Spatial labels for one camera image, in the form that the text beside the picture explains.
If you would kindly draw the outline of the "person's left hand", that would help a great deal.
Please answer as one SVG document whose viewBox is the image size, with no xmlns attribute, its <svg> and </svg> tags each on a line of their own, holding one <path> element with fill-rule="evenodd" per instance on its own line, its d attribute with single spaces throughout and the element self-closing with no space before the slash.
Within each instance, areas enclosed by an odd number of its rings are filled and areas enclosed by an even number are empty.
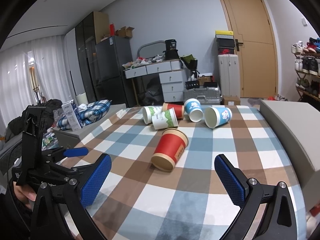
<svg viewBox="0 0 320 240">
<path fill-rule="evenodd" d="M 29 185 L 18 186 L 15 181 L 13 182 L 13 186 L 17 199 L 28 209 L 32 210 L 37 196 L 35 191 Z"/>
</svg>

